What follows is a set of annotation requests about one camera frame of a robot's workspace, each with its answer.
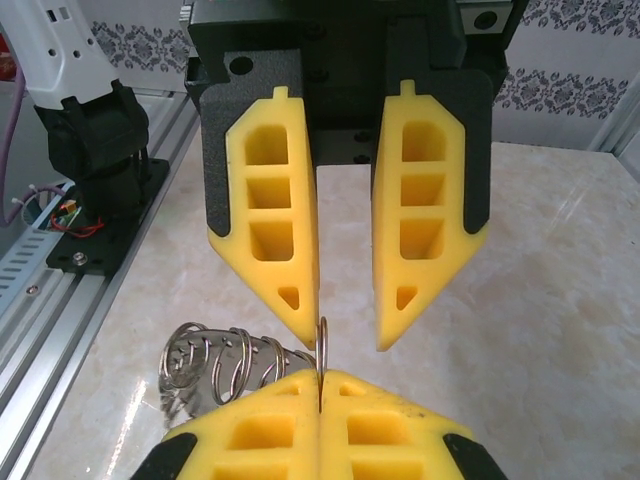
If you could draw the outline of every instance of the bolt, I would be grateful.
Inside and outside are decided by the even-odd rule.
[[[89,259],[82,252],[76,252],[76,253],[73,254],[73,264],[78,266],[78,267],[80,267],[80,266],[84,265],[85,263],[87,263],[87,260],[89,260]]]

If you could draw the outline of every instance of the yellow foam pad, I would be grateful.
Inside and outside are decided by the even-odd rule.
[[[308,347],[318,317],[318,226],[304,104],[286,87],[226,137],[231,232],[209,242]]]
[[[312,479],[318,471],[318,383],[303,370],[173,429],[198,442],[177,480]]]
[[[471,432],[346,373],[285,377],[172,430],[198,441],[177,480],[464,480],[443,436]]]
[[[471,432],[343,372],[322,388],[319,480],[464,480],[446,434]]]
[[[387,350],[477,252],[463,225],[464,126],[414,82],[386,98],[373,185],[378,350]]]

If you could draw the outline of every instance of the triangular hole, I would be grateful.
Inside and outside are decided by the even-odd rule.
[[[278,295],[294,310],[300,308],[300,294],[297,287],[280,287]]]
[[[418,293],[418,289],[416,287],[398,287],[398,291],[396,293],[396,307],[398,310],[404,310],[411,300],[414,299],[416,294]]]

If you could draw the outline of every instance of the patterned wallpaper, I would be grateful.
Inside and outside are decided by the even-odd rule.
[[[637,0],[531,0],[523,25],[640,38]]]
[[[184,74],[189,46],[182,30],[93,22],[91,30],[113,66]]]
[[[587,149],[640,73],[640,0],[531,0],[494,139]]]
[[[182,0],[82,2],[124,83],[184,91]],[[640,72],[640,0],[530,0],[507,56],[494,139],[586,149]]]
[[[494,105],[537,113],[596,116],[604,120],[613,112],[628,85],[627,80],[613,78],[511,69]]]

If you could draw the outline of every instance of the marble surface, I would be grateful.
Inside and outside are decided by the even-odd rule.
[[[198,135],[31,479],[125,479],[164,433],[185,321],[297,340],[208,246]],[[470,426],[511,479],[640,478],[640,203],[610,155],[494,146],[487,245],[375,351],[369,169],[318,171],[329,365]]]

